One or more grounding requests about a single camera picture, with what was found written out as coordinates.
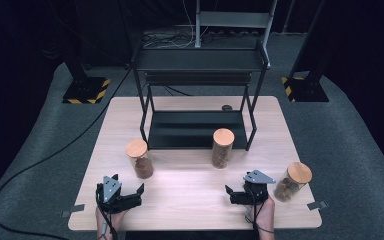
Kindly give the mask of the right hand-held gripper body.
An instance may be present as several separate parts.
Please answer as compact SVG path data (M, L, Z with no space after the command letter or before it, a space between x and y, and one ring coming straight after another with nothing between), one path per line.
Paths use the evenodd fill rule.
M244 177L243 188L246 195L246 204L262 204L268 199L268 184L275 180L259 170L248 172Z

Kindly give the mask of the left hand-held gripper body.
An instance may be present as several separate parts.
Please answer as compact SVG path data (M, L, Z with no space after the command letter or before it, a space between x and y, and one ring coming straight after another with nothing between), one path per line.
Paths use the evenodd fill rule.
M121 196L122 184L118 181L118 175L104 176L103 182L97 185L97 206L104 213L120 213L127 210L126 202Z

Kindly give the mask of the glass jar with reddish contents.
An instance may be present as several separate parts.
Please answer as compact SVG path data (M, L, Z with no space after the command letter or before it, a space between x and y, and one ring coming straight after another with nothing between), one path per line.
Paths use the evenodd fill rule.
M153 162L148 155L148 145L143 139L130 141L125 148L125 152L138 178L148 179L153 175Z

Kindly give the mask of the glass jar with brown chunks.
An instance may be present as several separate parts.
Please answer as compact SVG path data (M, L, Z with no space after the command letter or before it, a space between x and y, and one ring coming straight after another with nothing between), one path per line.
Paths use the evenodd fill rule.
M280 202L290 201L313 178L311 169L301 162L288 165L283 176L277 181L273 194Z

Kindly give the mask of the glass jar with tan grains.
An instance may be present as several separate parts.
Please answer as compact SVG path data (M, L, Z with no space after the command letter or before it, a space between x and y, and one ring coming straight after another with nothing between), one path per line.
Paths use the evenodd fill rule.
M213 133L212 165L215 168L227 167L234 140L234 133L227 128L217 129Z

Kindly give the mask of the black metal shelf rack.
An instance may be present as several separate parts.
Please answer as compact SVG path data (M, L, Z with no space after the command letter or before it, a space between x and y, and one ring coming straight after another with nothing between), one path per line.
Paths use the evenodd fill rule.
M268 66L260 43L253 48L140 49L131 67L142 108L140 133L155 150L210 149L219 128L233 132L235 149L249 149L257 131L254 110ZM241 87L237 110L158 110L155 86Z

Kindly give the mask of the person's left hand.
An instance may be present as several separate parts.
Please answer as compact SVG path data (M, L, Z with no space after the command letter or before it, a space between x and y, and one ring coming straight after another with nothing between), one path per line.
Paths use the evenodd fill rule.
M119 231L121 229L122 221L125 214L126 214L126 211L122 211L120 213L115 213L108 216L108 218L111 220L112 227L116 231ZM100 236L104 229L105 219L104 219L104 215L101 213L99 208L96 208L95 215L96 215L96 222L97 222L97 236Z

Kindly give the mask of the person's right hand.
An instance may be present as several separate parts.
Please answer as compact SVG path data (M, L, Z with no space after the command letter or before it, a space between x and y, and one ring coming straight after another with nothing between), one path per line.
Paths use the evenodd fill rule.
M245 220L258 231L274 234L275 202L268 197L262 204L251 206L245 213Z

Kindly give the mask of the grey tape strip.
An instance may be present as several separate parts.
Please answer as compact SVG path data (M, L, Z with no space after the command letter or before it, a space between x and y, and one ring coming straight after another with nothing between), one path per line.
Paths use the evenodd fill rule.
M63 210L61 212L60 217L61 218L68 218L74 212L84 211L84 208L85 208L85 204L74 205L74 206L70 207L68 210Z
M321 210L321 209L326 208L327 206L328 206L328 204L325 201L316 201L316 202L309 203L307 205L307 207L310 211L315 210L315 209Z

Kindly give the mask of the black stand with striped base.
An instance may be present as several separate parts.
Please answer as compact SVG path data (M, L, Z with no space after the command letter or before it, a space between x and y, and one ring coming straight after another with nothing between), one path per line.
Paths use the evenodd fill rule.
M325 3L326 0L321 0L292 70L287 77L281 78L290 102L329 101L320 84L320 79L329 60L329 53L327 50L317 50L313 55L310 54L310 50L315 49L315 31L319 25L319 18L323 13ZM312 60L312 63L308 66L308 74L303 78L295 77L294 74L303 67L305 59Z
M96 104L104 97L110 80L105 77L86 75L76 56L67 51L65 64L72 76L72 82L63 96L63 102L69 104Z

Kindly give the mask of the grey metal frame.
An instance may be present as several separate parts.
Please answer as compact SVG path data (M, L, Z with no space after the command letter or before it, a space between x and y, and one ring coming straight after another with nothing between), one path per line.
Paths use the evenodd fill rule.
M201 27L253 28L264 30L260 45L264 52L268 53L267 43L274 20L277 3L278 0L271 0L270 9L263 13L218 12L216 10L202 11L201 0L196 0L194 47L201 47L201 35L203 33Z

